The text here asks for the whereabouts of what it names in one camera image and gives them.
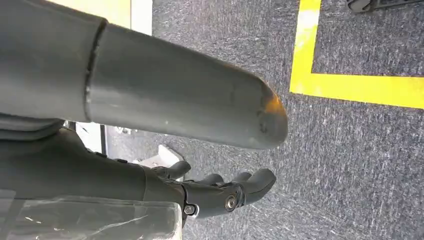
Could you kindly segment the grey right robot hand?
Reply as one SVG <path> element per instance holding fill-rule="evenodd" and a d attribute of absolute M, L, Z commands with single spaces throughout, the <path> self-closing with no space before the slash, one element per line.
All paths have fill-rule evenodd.
<path fill-rule="evenodd" d="M 16 199 L 174 202 L 207 218 L 259 201 L 276 181 L 260 169 L 180 183 L 188 164 L 110 159 L 64 121 L 248 149 L 277 147 L 288 133 L 282 102 L 250 72 L 46 0 L 1 1 L 0 187 Z"/>

